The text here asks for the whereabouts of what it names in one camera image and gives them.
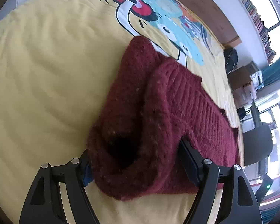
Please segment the dark red knit sweater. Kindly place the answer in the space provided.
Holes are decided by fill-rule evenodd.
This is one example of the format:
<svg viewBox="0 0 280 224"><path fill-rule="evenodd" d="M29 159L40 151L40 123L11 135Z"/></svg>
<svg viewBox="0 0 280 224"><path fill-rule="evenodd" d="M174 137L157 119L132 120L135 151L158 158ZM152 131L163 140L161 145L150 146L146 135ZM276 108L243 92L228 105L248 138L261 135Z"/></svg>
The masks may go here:
<svg viewBox="0 0 280 224"><path fill-rule="evenodd" d="M121 201L195 193L177 157L182 138L218 165L240 163L238 129L201 83L147 38L130 41L89 134L92 173L102 192Z"/></svg>

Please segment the dark grey office chair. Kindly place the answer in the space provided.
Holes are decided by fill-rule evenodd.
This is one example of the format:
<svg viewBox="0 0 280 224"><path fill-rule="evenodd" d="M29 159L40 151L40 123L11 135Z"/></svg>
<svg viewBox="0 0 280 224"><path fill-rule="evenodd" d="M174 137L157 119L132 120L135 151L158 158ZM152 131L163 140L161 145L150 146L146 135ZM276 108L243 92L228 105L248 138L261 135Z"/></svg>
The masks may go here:
<svg viewBox="0 0 280 224"><path fill-rule="evenodd" d="M243 133L244 166L260 162L273 150L273 139L268 124L262 124Z"/></svg>

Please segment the brown wooden drawer unit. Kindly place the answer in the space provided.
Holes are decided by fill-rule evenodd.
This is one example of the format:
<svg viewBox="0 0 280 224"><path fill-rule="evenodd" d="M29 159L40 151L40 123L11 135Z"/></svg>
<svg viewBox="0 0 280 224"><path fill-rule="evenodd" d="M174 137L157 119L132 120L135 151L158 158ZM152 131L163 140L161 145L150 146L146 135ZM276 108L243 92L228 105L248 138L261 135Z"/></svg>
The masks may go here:
<svg viewBox="0 0 280 224"><path fill-rule="evenodd" d="M257 99L256 88L259 86L259 69L254 62L231 72L228 75L228 80L237 109L251 104Z"/></svg>

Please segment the dark desk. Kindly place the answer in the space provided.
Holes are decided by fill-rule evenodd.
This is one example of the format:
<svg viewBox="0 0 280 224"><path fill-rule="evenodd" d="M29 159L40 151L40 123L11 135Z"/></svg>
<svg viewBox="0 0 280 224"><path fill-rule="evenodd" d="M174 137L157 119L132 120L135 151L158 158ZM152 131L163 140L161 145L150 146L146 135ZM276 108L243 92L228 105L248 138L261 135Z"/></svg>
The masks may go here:
<svg viewBox="0 0 280 224"><path fill-rule="evenodd" d="M259 127L265 123L271 124L275 121L272 108L278 105L278 93L272 93L259 100L253 100L251 104L239 108L238 115L240 123L253 123Z"/></svg>

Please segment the teal curtain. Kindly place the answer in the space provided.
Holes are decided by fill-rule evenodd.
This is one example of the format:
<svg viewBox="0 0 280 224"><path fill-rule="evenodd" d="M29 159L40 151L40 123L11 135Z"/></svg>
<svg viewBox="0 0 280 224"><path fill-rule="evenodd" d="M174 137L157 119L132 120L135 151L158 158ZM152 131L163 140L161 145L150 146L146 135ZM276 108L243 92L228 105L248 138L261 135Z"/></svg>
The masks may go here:
<svg viewBox="0 0 280 224"><path fill-rule="evenodd" d="M280 80L280 58L273 64L262 69L262 87L269 86Z"/></svg>

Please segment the yellow cartoon print bedspread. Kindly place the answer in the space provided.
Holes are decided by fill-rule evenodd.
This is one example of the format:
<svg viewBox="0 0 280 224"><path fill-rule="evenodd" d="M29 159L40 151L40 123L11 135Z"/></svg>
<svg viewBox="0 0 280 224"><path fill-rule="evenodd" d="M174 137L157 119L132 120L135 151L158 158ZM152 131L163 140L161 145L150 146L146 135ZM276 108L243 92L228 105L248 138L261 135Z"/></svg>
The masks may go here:
<svg viewBox="0 0 280 224"><path fill-rule="evenodd" d="M86 149L132 39L116 19L117 6L113 0L29 0L0 21L0 207L11 223L19 222L41 164L65 164ZM183 4L181 15L206 25ZM187 58L187 68L202 77L204 89L239 128L243 165L223 46L206 28L213 55L195 38L204 65ZM95 183L86 192L100 223L182 223L195 199L157 194L123 202Z"/></svg>

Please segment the black backpack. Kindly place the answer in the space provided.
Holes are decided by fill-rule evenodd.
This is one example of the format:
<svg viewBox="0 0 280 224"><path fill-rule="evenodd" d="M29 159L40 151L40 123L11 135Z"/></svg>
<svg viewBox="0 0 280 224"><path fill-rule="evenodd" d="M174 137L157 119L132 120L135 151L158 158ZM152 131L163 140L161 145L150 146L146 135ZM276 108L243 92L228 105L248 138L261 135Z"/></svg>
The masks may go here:
<svg viewBox="0 0 280 224"><path fill-rule="evenodd" d="M226 74L230 74L238 63L238 54L234 48L227 48L223 51L225 59Z"/></svg>

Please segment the row of books on shelf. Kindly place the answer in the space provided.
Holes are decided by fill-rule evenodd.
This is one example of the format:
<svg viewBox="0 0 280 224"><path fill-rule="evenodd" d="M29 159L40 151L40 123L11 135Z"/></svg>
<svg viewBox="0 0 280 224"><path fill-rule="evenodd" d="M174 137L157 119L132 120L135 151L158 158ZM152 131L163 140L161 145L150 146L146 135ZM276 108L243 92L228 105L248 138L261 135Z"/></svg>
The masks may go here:
<svg viewBox="0 0 280 224"><path fill-rule="evenodd" d="M271 63L276 55L276 52L272 50L270 47L271 41L268 35L268 29L265 27L264 22L262 21L256 6L253 5L252 1L251 0L240 0L240 1L244 5L245 9L248 11L248 14L250 15L251 19L253 20L257 32L259 33L260 38L262 40L262 45L264 46L268 62Z"/></svg>

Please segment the brown wooden headboard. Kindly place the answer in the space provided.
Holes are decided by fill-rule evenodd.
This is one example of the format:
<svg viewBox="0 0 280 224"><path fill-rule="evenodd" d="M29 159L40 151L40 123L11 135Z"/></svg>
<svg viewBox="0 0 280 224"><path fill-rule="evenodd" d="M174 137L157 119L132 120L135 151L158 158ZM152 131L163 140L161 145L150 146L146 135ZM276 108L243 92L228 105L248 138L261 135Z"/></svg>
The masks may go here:
<svg viewBox="0 0 280 224"><path fill-rule="evenodd" d="M194 12L224 47L236 47L241 39L231 22L213 0L178 0Z"/></svg>

